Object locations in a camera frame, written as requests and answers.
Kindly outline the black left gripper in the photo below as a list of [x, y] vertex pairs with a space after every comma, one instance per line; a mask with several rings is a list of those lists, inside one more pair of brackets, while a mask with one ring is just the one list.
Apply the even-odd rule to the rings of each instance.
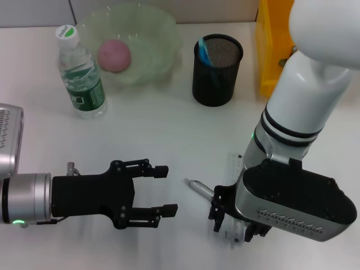
[[52, 216], [104, 215], [119, 230], [127, 227], [157, 228], [161, 218], [176, 215], [178, 205], [132, 208], [132, 178], [166, 178], [168, 172], [168, 166], [153, 167], [149, 159], [114, 160], [102, 174], [53, 177]]

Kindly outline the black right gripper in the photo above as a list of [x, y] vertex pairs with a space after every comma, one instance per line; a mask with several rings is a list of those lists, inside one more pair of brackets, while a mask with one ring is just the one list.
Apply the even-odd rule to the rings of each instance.
[[[237, 216], [237, 210], [235, 207], [236, 190], [236, 183], [231, 186], [216, 186], [214, 189], [214, 195], [210, 202], [208, 219], [214, 221], [213, 231], [216, 233], [218, 233], [221, 228], [225, 213], [229, 214], [230, 216]], [[253, 236], [256, 235], [264, 237], [271, 228], [271, 226], [262, 223], [250, 222], [246, 226], [244, 241], [250, 242]]]

